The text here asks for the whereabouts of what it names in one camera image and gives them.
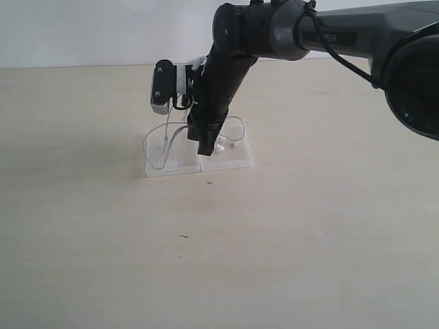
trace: white wall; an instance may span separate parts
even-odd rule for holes
[[[186,62],[209,51],[224,2],[250,0],[0,0],[0,68]],[[391,2],[401,1],[319,0],[318,9]]]

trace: clear plastic stand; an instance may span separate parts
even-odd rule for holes
[[[169,125],[169,139],[178,128],[175,125]],[[164,135],[165,127],[161,127],[147,138],[146,155],[149,160],[146,162],[145,168],[147,177],[238,169],[252,167],[254,164],[247,132],[244,131],[242,122],[234,117],[228,118],[224,123],[221,131],[224,138],[220,138],[218,142],[221,151],[216,150],[211,156],[199,156],[197,154],[198,143],[188,140],[187,131],[183,130],[174,140],[165,167],[162,170],[157,170],[151,163],[155,167],[160,167]]]
[[[174,132],[181,126],[168,126],[169,140],[171,140]],[[148,161],[145,168],[147,177],[197,173],[201,170],[200,159],[197,155],[198,144],[187,139],[186,130],[181,131],[175,138],[165,168],[162,170],[155,169],[154,167],[159,168],[162,164],[164,136],[165,126],[155,130],[147,138],[146,156]]]

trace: table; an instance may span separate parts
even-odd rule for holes
[[[258,63],[255,166],[145,178],[152,70],[0,71],[0,328],[437,328],[439,144],[381,91]]]

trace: wooden tabletop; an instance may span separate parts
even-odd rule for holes
[[[255,166],[145,178],[152,69],[0,71],[0,328],[437,328],[439,144],[382,92],[258,63]]]

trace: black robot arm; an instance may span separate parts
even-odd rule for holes
[[[212,154],[228,107],[258,58],[295,61],[310,51],[331,54],[383,89],[401,123],[439,140],[439,1],[327,12],[315,6],[315,1],[252,0],[218,8],[206,62],[195,72],[187,70],[188,138],[199,142],[199,154]],[[368,59],[370,74],[340,55]],[[153,90],[156,85],[154,76]]]

